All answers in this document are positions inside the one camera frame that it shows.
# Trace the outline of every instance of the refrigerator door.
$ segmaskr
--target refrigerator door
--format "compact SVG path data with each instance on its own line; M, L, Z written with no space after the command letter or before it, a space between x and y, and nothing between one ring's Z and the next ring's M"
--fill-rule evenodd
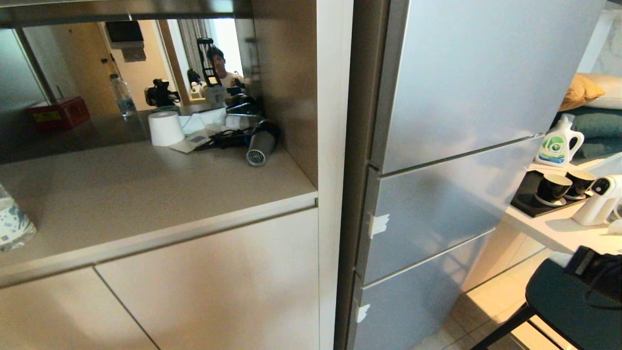
M382 174L548 130L605 1L392 0Z
M364 284L497 226L541 139L390 176L370 170L356 266Z
M356 317L348 335L348 350L405 350L434 333L447 319L486 238L355 291Z

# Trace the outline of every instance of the person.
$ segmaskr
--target person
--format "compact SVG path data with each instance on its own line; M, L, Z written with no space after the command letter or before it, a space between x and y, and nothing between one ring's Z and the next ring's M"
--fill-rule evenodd
M216 69L216 74L220 79L220 82L226 88L231 88L237 86L236 79L240 82L243 81L243 77L237 73L227 72L225 69L225 54L217 47L211 46L207 50L207 57L209 58L212 66Z

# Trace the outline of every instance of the laundry detergent bottle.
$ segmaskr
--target laundry detergent bottle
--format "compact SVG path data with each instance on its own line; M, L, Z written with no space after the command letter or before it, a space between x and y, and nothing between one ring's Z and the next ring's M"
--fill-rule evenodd
M557 124L544 135L544 141L535 158L536 162L564 167L572 160L584 140L583 134L570 129L574 119L575 116L572 114L562 114ZM576 138L577 142L570 148L570 140L573 138Z

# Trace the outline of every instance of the chair leg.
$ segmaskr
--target chair leg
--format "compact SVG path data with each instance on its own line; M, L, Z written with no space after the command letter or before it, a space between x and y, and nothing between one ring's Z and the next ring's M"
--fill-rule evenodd
M499 328L497 328L494 332L490 333L484 340L477 343L475 346L471 348L471 350L484 350L488 346L494 344L497 340L503 338L506 334L510 333L514 328L520 326L523 322L527 321L529 318L535 315L534 310L524 303L521 307L516 310L516 312L510 317L507 321L505 321Z

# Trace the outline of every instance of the water bottle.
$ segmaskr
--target water bottle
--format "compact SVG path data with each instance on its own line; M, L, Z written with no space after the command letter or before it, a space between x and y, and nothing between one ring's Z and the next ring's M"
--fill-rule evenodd
M24 246L36 233L35 225L0 184L0 252Z
M134 100L132 100L132 96L129 94L126 82L124 82L118 74L111 74L110 82L112 83L111 88L114 98L117 101L117 106L119 107L119 111L121 111L123 119L127 120L129 117L137 116L138 111L136 111Z

